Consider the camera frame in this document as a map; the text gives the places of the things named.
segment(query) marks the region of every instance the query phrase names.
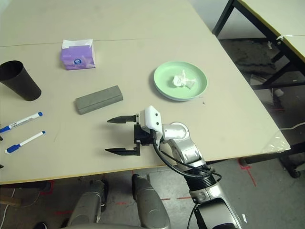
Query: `eraser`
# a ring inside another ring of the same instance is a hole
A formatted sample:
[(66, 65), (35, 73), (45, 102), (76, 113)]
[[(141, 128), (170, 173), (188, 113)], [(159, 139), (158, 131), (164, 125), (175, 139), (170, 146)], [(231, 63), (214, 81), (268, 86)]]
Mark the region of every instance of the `eraser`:
[(83, 115), (121, 100), (123, 100), (123, 95), (119, 87), (114, 86), (77, 98), (75, 103), (79, 114)]

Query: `black plastic cup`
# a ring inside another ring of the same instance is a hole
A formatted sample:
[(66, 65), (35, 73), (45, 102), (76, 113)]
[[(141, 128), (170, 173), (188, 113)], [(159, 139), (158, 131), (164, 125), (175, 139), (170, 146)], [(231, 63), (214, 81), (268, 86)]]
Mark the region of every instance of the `black plastic cup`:
[(38, 99), (41, 95), (40, 88), (20, 61), (9, 61), (0, 65), (0, 82), (27, 101)]

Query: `purple tissue box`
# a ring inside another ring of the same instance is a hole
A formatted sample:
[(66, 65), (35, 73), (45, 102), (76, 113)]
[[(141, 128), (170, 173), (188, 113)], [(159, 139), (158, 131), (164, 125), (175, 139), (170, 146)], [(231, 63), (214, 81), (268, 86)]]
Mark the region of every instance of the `purple tissue box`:
[(63, 40), (61, 61), (66, 70), (95, 68), (93, 40)]

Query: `tissue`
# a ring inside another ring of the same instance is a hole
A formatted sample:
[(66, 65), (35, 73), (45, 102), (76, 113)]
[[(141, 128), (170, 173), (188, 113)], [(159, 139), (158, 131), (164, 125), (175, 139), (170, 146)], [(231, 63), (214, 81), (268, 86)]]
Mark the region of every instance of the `tissue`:
[(196, 79), (190, 80), (190, 79), (186, 78), (184, 69), (182, 69), (182, 73), (180, 75), (175, 75), (173, 77), (173, 84), (176, 87), (186, 86), (187, 88), (191, 89), (195, 85), (196, 82), (197, 82)]
[(93, 40), (63, 40), (61, 61), (66, 70), (95, 68)]

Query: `plate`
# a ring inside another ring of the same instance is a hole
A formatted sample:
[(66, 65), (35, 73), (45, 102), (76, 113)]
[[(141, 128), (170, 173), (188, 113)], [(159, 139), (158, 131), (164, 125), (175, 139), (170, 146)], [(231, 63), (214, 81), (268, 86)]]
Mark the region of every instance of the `plate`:
[[(173, 85), (175, 75), (180, 75), (182, 69), (186, 78), (196, 79), (195, 85), (189, 89), (186, 86)], [(154, 72), (154, 83), (158, 91), (169, 99), (176, 101), (188, 101), (200, 96), (207, 87), (207, 78), (195, 65), (187, 62), (166, 62), (161, 64)]]

